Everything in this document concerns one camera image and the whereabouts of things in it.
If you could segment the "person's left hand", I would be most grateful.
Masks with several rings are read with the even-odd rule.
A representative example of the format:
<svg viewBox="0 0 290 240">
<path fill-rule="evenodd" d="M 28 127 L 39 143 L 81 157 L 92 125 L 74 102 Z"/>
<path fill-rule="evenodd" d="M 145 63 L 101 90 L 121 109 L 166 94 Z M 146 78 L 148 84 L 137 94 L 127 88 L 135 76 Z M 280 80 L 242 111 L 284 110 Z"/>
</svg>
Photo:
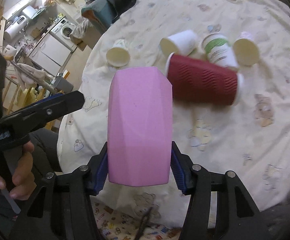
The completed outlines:
<svg viewBox="0 0 290 240">
<path fill-rule="evenodd" d="M 22 156 L 18 161 L 18 165 L 12 176 L 12 181 L 15 187 L 10 191 L 9 195 L 12 199 L 28 200 L 34 189 L 36 183 L 32 173 L 34 145 L 31 141 L 27 142 L 22 147 Z M 6 188 L 6 182 L 0 176 L 0 190 Z"/>
</svg>

